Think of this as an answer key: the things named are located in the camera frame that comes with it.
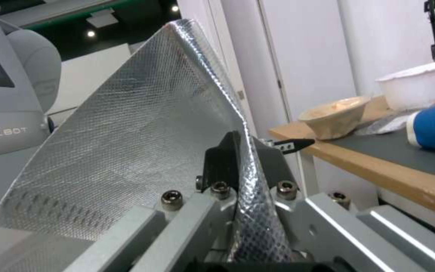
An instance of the hex socket bolt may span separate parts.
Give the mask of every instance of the hex socket bolt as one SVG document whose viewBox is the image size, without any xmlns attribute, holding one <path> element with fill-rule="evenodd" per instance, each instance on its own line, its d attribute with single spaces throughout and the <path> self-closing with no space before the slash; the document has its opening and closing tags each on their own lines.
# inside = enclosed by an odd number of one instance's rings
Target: hex socket bolt
<svg viewBox="0 0 435 272">
<path fill-rule="evenodd" d="M 182 194 L 177 190 L 169 190 L 162 194 L 160 197 L 162 208 L 168 211 L 179 210 L 182 205 Z"/>
<path fill-rule="evenodd" d="M 293 200 L 296 198 L 298 187 L 291 181 L 280 181 L 276 186 L 276 194 L 284 200 Z"/>
<path fill-rule="evenodd" d="M 219 200 L 224 200 L 229 197 L 229 185 L 224 181 L 218 181 L 211 185 L 211 195 Z"/>
</svg>

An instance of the foil quilted texture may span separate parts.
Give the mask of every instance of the foil quilted texture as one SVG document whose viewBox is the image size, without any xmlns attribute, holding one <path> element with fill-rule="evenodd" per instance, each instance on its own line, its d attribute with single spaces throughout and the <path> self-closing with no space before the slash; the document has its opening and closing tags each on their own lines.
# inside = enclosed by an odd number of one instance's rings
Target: foil quilted texture
<svg viewBox="0 0 435 272">
<path fill-rule="evenodd" d="M 0 203 L 0 227 L 95 241 L 134 205 L 190 196 L 204 153 L 240 133 L 229 261 L 289 261 L 252 136 L 198 24 L 155 33 L 39 148 Z"/>
</svg>

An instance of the white wall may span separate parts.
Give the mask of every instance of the white wall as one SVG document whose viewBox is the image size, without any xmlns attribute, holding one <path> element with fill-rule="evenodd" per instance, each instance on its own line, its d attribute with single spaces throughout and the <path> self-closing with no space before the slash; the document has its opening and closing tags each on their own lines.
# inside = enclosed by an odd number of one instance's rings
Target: white wall
<svg viewBox="0 0 435 272">
<path fill-rule="evenodd" d="M 233 42 L 220 1 L 216 0 L 178 0 L 181 16 L 197 21 L 210 45 L 227 71 L 229 80 L 237 94 L 241 108 L 247 119 L 252 135 L 256 135 L 253 115 L 248 103 L 247 89 L 243 84 Z"/>
<path fill-rule="evenodd" d="M 375 79 L 432 62 L 424 0 L 338 0 L 359 94 L 380 94 Z"/>
<path fill-rule="evenodd" d="M 53 114 L 77 107 L 97 90 L 130 57 L 128 45 L 122 44 L 62 62 L 58 96 L 48 114 L 59 125 L 73 111 Z"/>
<path fill-rule="evenodd" d="M 253 0 L 221 2 L 257 135 L 270 138 L 268 129 L 288 121 L 258 6 Z"/>
</svg>

